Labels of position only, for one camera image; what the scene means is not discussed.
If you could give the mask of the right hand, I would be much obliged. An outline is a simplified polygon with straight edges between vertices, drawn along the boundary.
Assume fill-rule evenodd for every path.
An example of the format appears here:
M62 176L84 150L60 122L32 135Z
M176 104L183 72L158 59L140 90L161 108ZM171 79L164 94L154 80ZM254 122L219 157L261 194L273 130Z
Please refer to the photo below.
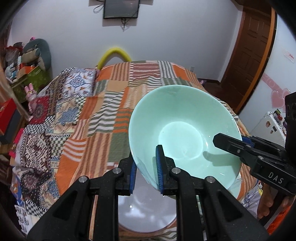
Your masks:
M295 197L286 197L281 203L282 212L286 211L294 202ZM274 198L271 195L271 187L267 184L263 185L263 193L257 208L257 218L261 219L269 215L270 208L273 206Z

